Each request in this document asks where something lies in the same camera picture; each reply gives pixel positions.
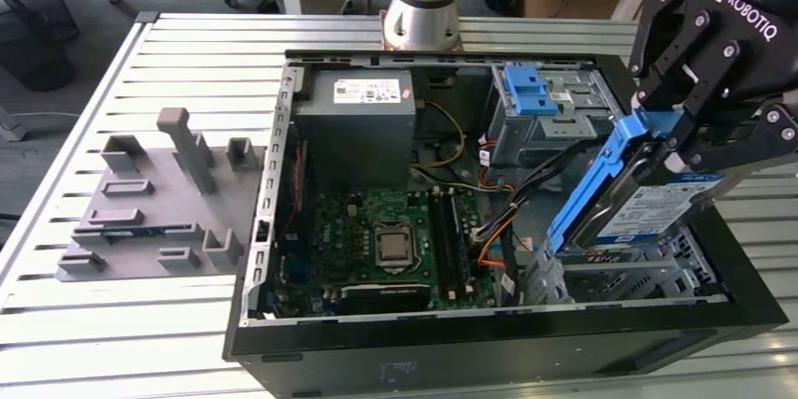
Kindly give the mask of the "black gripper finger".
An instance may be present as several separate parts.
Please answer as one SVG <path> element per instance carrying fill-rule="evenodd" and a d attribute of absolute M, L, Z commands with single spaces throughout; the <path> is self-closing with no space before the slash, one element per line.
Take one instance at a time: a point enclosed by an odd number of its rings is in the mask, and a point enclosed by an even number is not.
<path fill-rule="evenodd" d="M 742 139 L 710 145 L 694 138 L 675 154 L 691 171 L 756 170 L 795 163 L 796 114 L 787 107 L 766 107 Z"/>
<path fill-rule="evenodd" d="M 700 112 L 742 55 L 712 0 L 643 0 L 628 68 L 648 111 Z"/>

